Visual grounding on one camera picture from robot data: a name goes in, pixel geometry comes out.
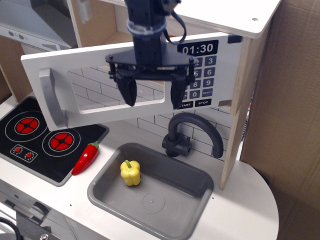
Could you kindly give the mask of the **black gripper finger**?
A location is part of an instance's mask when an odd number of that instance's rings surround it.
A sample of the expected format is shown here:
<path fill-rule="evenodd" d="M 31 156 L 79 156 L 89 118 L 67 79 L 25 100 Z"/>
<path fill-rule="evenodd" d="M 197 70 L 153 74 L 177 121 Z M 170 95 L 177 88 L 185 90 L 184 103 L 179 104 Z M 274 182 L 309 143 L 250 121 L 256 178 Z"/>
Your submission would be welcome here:
<path fill-rule="evenodd" d="M 117 87 L 124 99 L 125 103 L 133 107 L 137 99 L 137 84 L 136 80 L 129 76 L 116 74 Z"/>
<path fill-rule="evenodd" d="M 173 109 L 178 109 L 183 101 L 187 84 L 187 74 L 181 73 L 173 76 L 171 81 L 170 97 Z"/>

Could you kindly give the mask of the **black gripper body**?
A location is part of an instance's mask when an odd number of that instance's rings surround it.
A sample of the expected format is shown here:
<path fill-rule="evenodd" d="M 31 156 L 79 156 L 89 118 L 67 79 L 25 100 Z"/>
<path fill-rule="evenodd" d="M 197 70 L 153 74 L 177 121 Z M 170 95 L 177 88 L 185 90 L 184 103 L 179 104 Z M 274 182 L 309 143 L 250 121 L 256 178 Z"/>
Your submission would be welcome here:
<path fill-rule="evenodd" d="M 168 81 L 172 84 L 190 84 L 195 81 L 197 60 L 174 49 L 182 43 L 173 42 L 166 21 L 127 21 L 133 37 L 133 47 L 105 57 L 109 77 L 117 84 L 134 84 L 136 80 Z"/>

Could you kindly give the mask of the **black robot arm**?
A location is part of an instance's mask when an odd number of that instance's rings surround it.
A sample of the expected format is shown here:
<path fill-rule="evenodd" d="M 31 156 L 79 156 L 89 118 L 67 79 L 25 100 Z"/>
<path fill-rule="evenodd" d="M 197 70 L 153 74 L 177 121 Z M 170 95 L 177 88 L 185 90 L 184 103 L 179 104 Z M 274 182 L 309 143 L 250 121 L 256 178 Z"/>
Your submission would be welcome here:
<path fill-rule="evenodd" d="M 174 109 L 183 101 L 186 86 L 195 81 L 193 56 L 178 52 L 178 43 L 170 40 L 167 16 L 175 18 L 184 28 L 183 20 L 175 13 L 178 0 L 127 0 L 127 29 L 133 37 L 133 47 L 121 53 L 109 54 L 109 77 L 114 80 L 125 101 L 134 106 L 137 80 L 170 81 L 170 99 Z"/>

